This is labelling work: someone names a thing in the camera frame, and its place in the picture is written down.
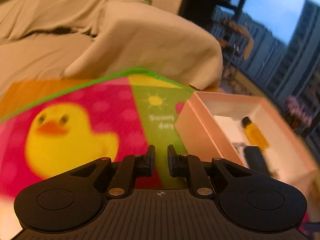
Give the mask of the black rectangular box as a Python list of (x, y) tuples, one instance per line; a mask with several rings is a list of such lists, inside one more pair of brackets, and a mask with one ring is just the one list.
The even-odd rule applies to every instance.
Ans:
[(249, 168), (265, 176), (271, 177), (265, 159), (257, 146), (247, 146), (244, 148), (244, 156)]

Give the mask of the amber liquid bottle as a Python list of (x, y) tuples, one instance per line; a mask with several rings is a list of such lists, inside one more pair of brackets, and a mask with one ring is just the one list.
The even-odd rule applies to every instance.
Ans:
[(261, 152), (264, 152), (269, 147), (269, 143), (256, 124), (254, 124), (248, 116), (242, 119), (241, 124), (249, 143), (259, 147)]

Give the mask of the pink cardboard box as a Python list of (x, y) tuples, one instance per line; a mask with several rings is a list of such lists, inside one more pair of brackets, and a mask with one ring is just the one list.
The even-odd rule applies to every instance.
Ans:
[(250, 135), (266, 140), (263, 159), (271, 176), (308, 197), (318, 173), (311, 153), (278, 111), (265, 99), (226, 93), (195, 92), (184, 104), (175, 128), (189, 154), (202, 161), (224, 158), (244, 167)]

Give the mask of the colourful cartoon play mat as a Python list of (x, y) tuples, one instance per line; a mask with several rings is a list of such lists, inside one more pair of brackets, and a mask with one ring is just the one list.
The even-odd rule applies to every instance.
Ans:
[(185, 152), (175, 122), (193, 90), (134, 69), (44, 96), (49, 80), (11, 87), (1, 101), (1, 239), (21, 230), (14, 199), (25, 187), (107, 156), (156, 150), (138, 188), (181, 187), (169, 176), (167, 146)]

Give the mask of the beige covered sofa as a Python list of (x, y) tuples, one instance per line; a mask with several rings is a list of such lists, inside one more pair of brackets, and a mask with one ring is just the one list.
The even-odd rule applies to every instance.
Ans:
[(216, 87), (221, 47), (199, 26), (139, 0), (1, 3), (1, 93), (25, 79), (97, 79), (135, 67)]

